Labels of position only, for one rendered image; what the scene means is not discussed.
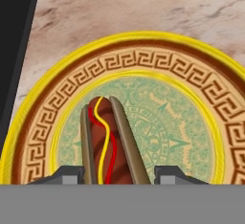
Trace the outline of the hot dog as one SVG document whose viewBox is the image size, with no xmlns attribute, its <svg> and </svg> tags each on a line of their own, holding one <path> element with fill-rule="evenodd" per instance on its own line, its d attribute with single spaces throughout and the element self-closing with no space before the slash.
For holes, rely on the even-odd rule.
<svg viewBox="0 0 245 224">
<path fill-rule="evenodd" d="M 92 98 L 80 113 L 84 183 L 148 185 L 145 165 L 121 102 Z"/>
</svg>

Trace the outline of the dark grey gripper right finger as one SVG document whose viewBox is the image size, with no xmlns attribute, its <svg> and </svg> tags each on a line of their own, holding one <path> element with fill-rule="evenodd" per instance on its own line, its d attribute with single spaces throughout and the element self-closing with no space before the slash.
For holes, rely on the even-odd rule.
<svg viewBox="0 0 245 224">
<path fill-rule="evenodd" d="M 207 185 L 207 182 L 187 176 L 178 166 L 156 166 L 155 185 Z"/>
</svg>

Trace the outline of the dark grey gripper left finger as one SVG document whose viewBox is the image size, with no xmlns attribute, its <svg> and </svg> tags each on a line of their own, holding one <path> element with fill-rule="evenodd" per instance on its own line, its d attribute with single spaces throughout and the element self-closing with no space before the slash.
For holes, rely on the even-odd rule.
<svg viewBox="0 0 245 224">
<path fill-rule="evenodd" d="M 80 185 L 84 182 L 83 166 L 61 166 L 50 176 L 32 182 L 32 185 Z"/>
</svg>

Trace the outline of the yellow rimmed patterned plate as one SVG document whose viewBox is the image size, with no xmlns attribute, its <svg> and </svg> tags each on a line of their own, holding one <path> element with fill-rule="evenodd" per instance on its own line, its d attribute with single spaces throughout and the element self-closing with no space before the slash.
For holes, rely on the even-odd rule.
<svg viewBox="0 0 245 224">
<path fill-rule="evenodd" d="M 198 40 L 131 32 L 87 44 L 58 62 L 16 113 L 0 157 L 0 184 L 29 184 L 83 166 L 82 107 L 115 97 L 150 182 L 178 166 L 210 184 L 245 185 L 245 68 Z"/>
</svg>

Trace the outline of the black microwave oven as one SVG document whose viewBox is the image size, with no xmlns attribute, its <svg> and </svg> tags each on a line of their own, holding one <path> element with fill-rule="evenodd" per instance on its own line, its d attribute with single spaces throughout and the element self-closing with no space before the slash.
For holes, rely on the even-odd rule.
<svg viewBox="0 0 245 224">
<path fill-rule="evenodd" d="M 0 0 L 0 154 L 27 49 L 37 0 Z"/>
</svg>

